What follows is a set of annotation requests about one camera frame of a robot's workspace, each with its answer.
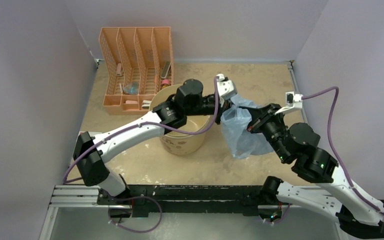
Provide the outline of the blue plastic trash bag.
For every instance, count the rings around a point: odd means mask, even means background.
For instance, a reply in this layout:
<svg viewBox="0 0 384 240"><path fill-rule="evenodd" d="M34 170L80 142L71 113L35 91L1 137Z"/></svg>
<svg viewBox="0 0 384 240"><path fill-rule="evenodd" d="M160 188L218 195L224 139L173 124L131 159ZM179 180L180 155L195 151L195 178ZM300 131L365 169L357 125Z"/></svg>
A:
<svg viewBox="0 0 384 240"><path fill-rule="evenodd" d="M242 107L260 108L261 105L245 99L239 94L230 100L232 106L222 113L220 120L221 133L231 155L236 159L245 159L250 155L259 156L272 153L274 150L264 135L247 131L252 116L248 110Z"/></svg>

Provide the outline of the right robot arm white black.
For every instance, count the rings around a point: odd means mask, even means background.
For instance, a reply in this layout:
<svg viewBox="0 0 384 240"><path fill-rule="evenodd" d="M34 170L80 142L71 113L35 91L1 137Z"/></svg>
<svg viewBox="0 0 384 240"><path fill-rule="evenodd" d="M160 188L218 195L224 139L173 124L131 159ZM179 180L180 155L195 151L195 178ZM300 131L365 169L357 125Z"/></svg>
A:
<svg viewBox="0 0 384 240"><path fill-rule="evenodd" d="M268 176L260 196L268 204L276 200L306 208L337 223L345 233L359 239L384 239L384 200L365 191L355 190L357 184L348 181L345 170L326 150L318 147L320 136L303 122L288 127L280 105L270 103L261 108L247 107L251 121L247 131L262 134L281 163L291 164L291 170L306 182L316 184L330 195L319 195Z"/></svg>

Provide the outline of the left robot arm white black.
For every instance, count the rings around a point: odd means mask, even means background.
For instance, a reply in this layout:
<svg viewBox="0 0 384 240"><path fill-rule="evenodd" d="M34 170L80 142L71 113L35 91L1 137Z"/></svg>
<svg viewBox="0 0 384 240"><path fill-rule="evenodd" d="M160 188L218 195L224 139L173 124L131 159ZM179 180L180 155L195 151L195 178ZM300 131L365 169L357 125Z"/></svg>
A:
<svg viewBox="0 0 384 240"><path fill-rule="evenodd" d="M188 116L212 116L209 125L196 131L195 135L205 133L213 124L219 124L223 108L237 94L237 89L222 74L214 78L213 85L214 93L203 96L203 84L197 79L188 79L165 101L131 123L94 136L88 131L81 132L73 152L74 162L68 171L76 167L85 186L98 186L109 193L116 204L126 203L129 199L128 186L123 177L111 172L106 163L146 140L170 132L188 135L189 132L181 130Z"/></svg>

